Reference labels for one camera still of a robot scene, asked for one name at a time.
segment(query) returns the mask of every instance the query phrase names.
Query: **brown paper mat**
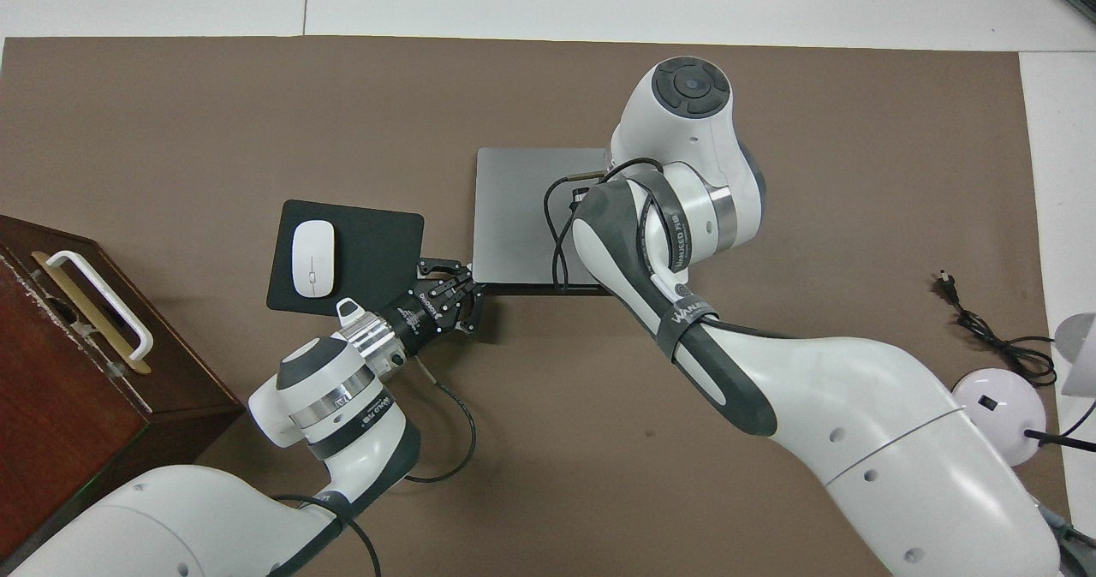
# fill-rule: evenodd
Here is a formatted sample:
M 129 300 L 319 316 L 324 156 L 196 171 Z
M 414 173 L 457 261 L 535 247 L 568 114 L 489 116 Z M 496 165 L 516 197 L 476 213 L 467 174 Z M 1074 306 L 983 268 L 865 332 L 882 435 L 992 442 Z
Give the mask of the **brown paper mat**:
M 461 39 L 9 38 L 0 207 L 99 240 L 241 397 L 330 319 L 271 312 L 288 197 L 421 213 L 423 252 L 471 253 L 481 146 L 604 146 L 661 58 L 731 77 L 768 180 L 760 236 L 696 267 L 723 318 L 895 343 L 945 383 L 998 360 L 929 292 L 948 269 L 1005 336 L 1046 333 L 1015 54 Z M 504 297 L 424 359 L 479 452 L 361 522 L 398 575 L 884 575 L 804 466 L 737 432 L 608 297 Z M 393 383 L 422 473 L 463 454 L 455 408 Z M 1053 398 L 1044 394 L 1054 418 Z M 239 421 L 203 459 L 267 493 L 323 468 Z M 1062 462 L 1019 468 L 1064 510 Z M 344 536 L 302 574 L 368 570 Z

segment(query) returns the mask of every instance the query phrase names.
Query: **black mouse pad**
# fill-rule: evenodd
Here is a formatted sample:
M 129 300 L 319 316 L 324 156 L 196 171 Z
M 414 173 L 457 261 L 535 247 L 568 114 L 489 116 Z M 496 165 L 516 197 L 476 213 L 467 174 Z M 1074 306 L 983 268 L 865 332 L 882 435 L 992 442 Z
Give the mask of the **black mouse pad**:
M 293 287 L 293 234 L 309 219 L 326 219 L 335 230 L 334 287 L 318 298 Z M 335 316 L 335 303 L 349 296 L 367 309 L 380 309 L 415 280 L 422 230 L 423 217 L 415 213 L 285 201 L 266 307 Z

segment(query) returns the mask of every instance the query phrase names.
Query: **computer mouse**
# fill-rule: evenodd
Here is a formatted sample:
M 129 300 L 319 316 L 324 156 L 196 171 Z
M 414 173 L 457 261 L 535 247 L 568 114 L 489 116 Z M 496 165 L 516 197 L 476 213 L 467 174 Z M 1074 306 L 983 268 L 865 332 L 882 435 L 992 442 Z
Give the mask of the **computer mouse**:
M 293 231 L 293 287 L 300 296 L 319 298 L 335 285 L 335 228 L 309 219 Z

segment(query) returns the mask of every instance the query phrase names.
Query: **power cord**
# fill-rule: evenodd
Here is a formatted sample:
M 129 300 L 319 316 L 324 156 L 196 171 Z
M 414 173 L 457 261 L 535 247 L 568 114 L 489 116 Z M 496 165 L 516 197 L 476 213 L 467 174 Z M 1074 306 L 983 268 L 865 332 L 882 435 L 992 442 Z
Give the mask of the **power cord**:
M 468 465 L 468 462 L 472 460 L 472 455 L 473 453 L 476 453 L 476 437 L 477 437 L 476 419 L 472 418 L 472 414 L 468 409 L 468 406 L 465 405 L 464 400 L 457 397 L 457 394 L 453 393 L 453 391 L 450 391 L 449 387 L 438 382 L 437 378 L 434 377 L 434 374 L 430 373 L 430 370 L 426 369 L 426 365 L 422 362 L 422 359 L 419 359 L 419 355 L 415 355 L 414 360 L 415 363 L 419 364 L 419 369 L 422 370 L 422 373 L 426 375 L 426 378 L 430 380 L 430 382 L 433 383 L 433 385 L 436 386 L 439 391 L 448 395 L 449 398 L 456 401 L 457 406 L 460 407 L 460 411 L 464 412 L 465 418 L 468 419 L 468 429 L 472 435 L 472 441 L 468 445 L 468 452 L 466 453 L 465 459 L 461 460 L 460 463 L 457 464 L 456 467 L 454 467 L 449 472 L 445 474 L 439 474 L 437 476 L 422 477 L 422 476 L 412 476 L 409 474 L 403 477 L 406 480 L 410 480 L 411 483 L 439 483 L 460 472 L 466 465 Z
M 1054 362 L 1050 355 L 1031 348 L 1016 346 L 1025 341 L 1044 341 L 1049 343 L 1053 342 L 1053 339 L 1042 336 L 1026 336 L 1008 340 L 1001 339 L 981 316 L 964 308 L 959 303 L 959 293 L 956 292 L 956 280 L 947 271 L 940 271 L 940 276 L 936 279 L 935 285 L 940 296 L 959 313 L 956 324 L 970 331 L 979 341 L 996 350 L 1001 358 L 1005 360 L 1009 370 L 1028 381 L 1036 388 L 1054 385 L 1054 382 L 1058 380 L 1058 372 L 1054 371 Z
M 551 219 L 551 213 L 548 211 L 548 200 L 551 199 L 551 193 L 556 190 L 556 188 L 562 185 L 563 183 L 568 183 L 568 182 L 586 181 L 586 180 L 591 180 L 591 179 L 596 179 L 597 180 L 597 184 L 605 183 L 609 179 L 614 179 L 614 177 L 616 177 L 617 174 L 619 174 L 624 169 L 629 168 L 629 167 L 633 167 L 633 166 L 640 165 L 640 163 L 649 165 L 650 167 L 653 167 L 659 172 L 663 171 L 662 162 L 660 162 L 657 159 L 652 159 L 652 158 L 636 158 L 636 159 L 630 159 L 630 160 L 627 160 L 627 161 L 625 161 L 623 163 L 619 163 L 619 165 L 615 166 L 612 170 L 609 170 L 608 172 L 606 172 L 604 174 L 602 172 L 598 172 L 598 171 L 595 171 L 595 172 L 582 172 L 582 173 L 579 173 L 579 174 L 569 174 L 567 177 L 561 177 L 561 178 L 557 179 L 556 181 L 553 181 L 551 183 L 551 185 L 548 185 L 548 190 L 545 191 L 544 210 L 545 210 L 545 222 L 548 222 L 548 230 L 551 233 L 551 239 L 552 239 L 552 245 L 553 245 L 552 254 L 551 254 L 551 284 L 552 284 L 552 287 L 557 292 L 567 293 L 568 286 L 570 284 L 570 276 L 569 276 L 568 271 L 567 271 L 567 257 L 564 257 L 564 254 L 563 254 L 563 240 L 564 240 L 564 238 L 567 238 L 567 233 L 570 231 L 572 223 L 574 223 L 574 212 L 579 207 L 579 200 L 581 199 L 582 194 L 586 194 L 586 192 L 590 191 L 590 189 L 589 188 L 579 188 L 579 189 L 572 190 L 572 192 L 571 192 L 572 193 L 572 200 L 571 200 L 571 206 L 570 206 L 571 215 L 567 218 L 567 222 L 563 223 L 563 227 L 559 230 L 559 233 L 556 231 L 556 224 L 552 222 L 552 219 Z M 560 281 L 560 273 L 562 273 L 562 278 L 563 278 L 562 281 Z
M 769 339 L 795 339 L 789 335 L 784 335 L 776 331 L 769 331 L 766 329 L 755 329 L 754 327 L 744 327 L 742 325 L 732 325 L 731 323 L 717 320 L 711 316 L 700 316 L 700 319 L 697 321 L 700 323 L 701 325 L 708 325 L 713 329 L 722 329 L 724 331 L 731 331 L 734 333 L 742 333 L 754 337 L 767 337 Z
M 1073 427 L 1071 427 L 1070 429 L 1065 430 L 1060 435 L 1062 438 L 1065 438 L 1066 435 L 1069 435 L 1069 434 L 1073 433 L 1074 431 L 1076 431 L 1078 427 L 1081 427 L 1082 425 L 1084 425 L 1084 422 L 1086 420 L 1088 420 L 1088 417 L 1092 416 L 1093 410 L 1096 410 L 1096 401 L 1093 401 L 1093 405 L 1088 406 L 1088 409 L 1085 410 L 1085 414 L 1081 415 L 1081 418 L 1077 419 L 1077 422 L 1073 423 Z
M 365 530 L 362 530 L 362 527 L 358 525 L 356 521 L 354 521 L 354 518 L 350 517 L 349 514 L 345 514 L 345 512 L 341 510 L 340 507 L 336 507 L 335 505 L 327 500 L 321 500 L 312 496 L 283 494 L 281 496 L 272 496 L 272 497 L 275 500 L 278 500 L 278 502 L 289 500 L 296 502 L 304 502 L 306 505 L 316 505 L 321 509 L 331 512 L 331 514 L 335 516 L 335 519 L 341 521 L 343 525 L 349 525 L 352 530 L 354 530 L 354 533 L 357 534 L 357 538 L 362 540 L 362 542 L 365 544 L 365 548 L 369 551 L 369 561 L 373 563 L 373 574 L 376 577 L 380 577 L 380 559 L 377 557 L 377 548 L 373 546 L 373 541 L 369 540 L 368 535 L 365 533 Z

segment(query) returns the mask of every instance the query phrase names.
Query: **cable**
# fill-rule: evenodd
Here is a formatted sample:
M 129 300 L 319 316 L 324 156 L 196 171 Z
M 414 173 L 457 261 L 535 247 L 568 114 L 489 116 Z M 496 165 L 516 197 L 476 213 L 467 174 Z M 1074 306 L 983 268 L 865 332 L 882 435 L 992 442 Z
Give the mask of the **cable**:
M 321 509 L 330 511 L 331 514 L 335 516 L 335 519 L 343 522 L 344 525 L 350 525 L 357 534 L 357 538 L 362 539 L 362 542 L 365 543 L 365 548 L 369 550 L 369 561 L 373 562 L 373 574 L 376 575 L 376 577 L 380 577 L 380 559 L 377 557 L 377 548 L 373 546 L 373 541 L 369 540 L 368 535 L 365 533 L 365 530 L 362 530 L 362 527 L 358 525 L 353 518 L 345 514 L 345 512 L 341 510 L 340 507 L 336 507 L 327 500 L 313 498 L 312 496 L 283 494 L 281 496 L 272 496 L 272 497 L 278 501 L 293 500 L 297 502 L 305 502 L 307 505 L 316 505 Z
M 597 179 L 597 183 L 605 183 L 613 177 L 617 176 L 624 169 L 640 163 L 652 166 L 659 172 L 663 172 L 662 162 L 660 162 L 659 160 L 652 158 L 636 158 L 627 160 L 624 163 L 614 167 L 612 170 L 609 170 L 604 174 L 596 171 L 582 172 L 579 174 L 570 174 L 568 177 L 559 178 L 556 181 L 553 181 L 551 185 L 548 185 L 548 189 L 545 191 L 545 196 L 544 196 L 544 210 L 545 210 L 545 222 L 548 223 L 548 230 L 551 233 L 551 239 L 553 245 L 551 254 L 551 284 L 557 292 L 567 293 L 568 285 L 570 284 L 570 275 L 567 270 L 567 256 L 563 254 L 563 240 L 564 238 L 567 238 L 567 233 L 571 229 L 571 224 L 574 220 L 574 211 L 578 205 L 574 202 L 571 203 L 571 217 L 568 217 L 567 222 L 563 224 L 563 229 L 560 229 L 560 231 L 557 233 L 556 224 L 552 222 L 551 213 L 548 211 L 548 199 L 551 196 L 551 193 L 556 190 L 556 188 L 568 182 L 584 181 L 587 179 Z M 559 280 L 560 272 L 563 273 L 562 282 L 560 282 Z
M 735 333 L 750 335 L 754 337 L 767 337 L 770 339 L 795 339 L 791 336 L 778 333 L 776 331 L 769 331 L 766 329 L 755 329 L 753 327 L 744 327 L 742 325 L 732 325 L 729 323 L 724 323 L 723 320 L 717 320 L 711 316 L 700 316 L 700 319 L 698 321 L 716 329 L 723 329 Z
M 438 482 L 445 480 L 446 478 L 449 478 L 450 476 L 457 474 L 466 465 L 468 465 L 468 462 L 472 461 L 472 455 L 473 455 L 473 453 L 476 453 L 476 437 L 477 437 L 477 433 L 476 433 L 476 419 L 472 418 L 472 414 L 468 409 L 468 406 L 465 405 L 465 403 L 464 403 L 464 400 L 461 400 L 461 398 L 457 397 L 457 394 L 453 393 L 453 391 L 450 391 L 449 387 L 447 387 L 447 386 L 443 385 L 442 383 L 437 382 L 437 378 L 434 377 L 434 374 L 430 373 L 430 370 L 426 369 L 426 365 L 422 362 L 422 359 L 419 359 L 419 355 L 415 355 L 414 360 L 415 360 L 415 363 L 419 363 L 419 369 L 422 370 L 422 373 L 426 375 L 426 378 L 430 380 L 430 382 L 432 382 L 434 384 L 434 386 L 436 386 L 443 393 L 445 393 L 446 395 L 448 395 L 450 399 L 453 399 L 454 401 L 456 401 L 457 406 L 460 406 L 460 411 L 464 412 L 465 414 L 465 418 L 468 419 L 468 429 L 469 429 L 469 431 L 471 432 L 471 435 L 472 435 L 472 441 L 471 441 L 471 443 L 468 444 L 468 453 L 466 453 L 465 459 L 461 460 L 460 463 L 457 464 L 456 467 L 454 467 L 449 472 L 447 472 L 445 474 L 439 474 L 437 476 L 422 477 L 422 476 L 411 476 L 409 474 L 409 475 L 407 475 L 407 476 L 403 477 L 404 479 L 410 480 L 411 483 L 438 483 Z
M 567 231 L 571 229 L 571 219 L 574 218 L 574 210 L 571 210 L 571 218 L 567 220 L 563 225 L 563 229 L 557 234 L 556 224 L 551 220 L 551 213 L 548 211 L 548 199 L 551 193 L 563 183 L 585 181 L 587 179 L 600 179 L 602 173 L 597 172 L 581 172 L 579 174 L 569 174 L 567 177 L 560 177 L 548 185 L 548 190 L 545 191 L 544 197 L 544 210 L 545 210 L 545 222 L 548 222 L 548 230 L 551 233 L 552 245 L 555 246 L 551 254 L 551 283 L 552 287 L 560 292 L 567 292 L 568 284 L 568 273 L 567 273 L 567 257 L 563 256 L 563 238 L 567 236 Z M 557 264 L 561 265 L 563 269 L 563 284 L 560 285 L 559 273 L 557 270 Z
M 940 271 L 940 276 L 936 279 L 935 285 L 940 296 L 950 303 L 956 308 L 956 312 L 959 312 L 959 318 L 956 319 L 956 324 L 970 331 L 975 339 L 996 350 L 1001 354 L 1001 358 L 1008 364 L 1008 369 L 1028 381 L 1036 388 L 1054 385 L 1054 382 L 1058 380 L 1058 372 L 1054 371 L 1054 362 L 1050 355 L 1031 348 L 1016 346 L 1021 341 L 1046 341 L 1049 343 L 1053 342 L 1053 339 L 1042 336 L 1026 336 L 1008 340 L 1001 339 L 990 329 L 990 325 L 981 316 L 966 309 L 959 303 L 959 293 L 956 292 L 956 280 L 947 271 Z
M 647 165 L 653 166 L 654 170 L 658 170 L 659 172 L 663 172 L 662 171 L 662 162 L 661 161 L 659 161 L 657 159 L 653 159 L 653 158 L 636 158 L 636 159 L 627 160 L 626 162 L 620 163 L 620 165 L 614 167 L 613 170 L 609 170 L 608 172 L 606 172 L 606 174 L 598 180 L 598 183 L 604 183 L 604 182 L 607 182 L 609 179 L 614 179 L 614 177 L 616 177 L 621 170 L 624 170 L 624 169 L 626 169 L 626 168 L 628 168 L 630 166 L 636 166 L 637 163 L 647 163 Z
M 1093 405 L 1088 406 L 1088 409 L 1085 410 L 1085 414 L 1081 415 L 1081 418 L 1077 419 L 1077 422 L 1073 423 L 1073 427 L 1071 427 L 1070 429 L 1065 430 L 1060 435 L 1062 438 L 1065 438 L 1066 435 L 1069 435 L 1069 434 L 1073 433 L 1074 431 L 1076 431 L 1078 427 L 1081 427 L 1082 425 L 1084 425 L 1084 422 L 1086 420 L 1088 420 L 1088 417 L 1093 414 L 1093 410 L 1096 410 L 1096 401 L 1093 401 Z

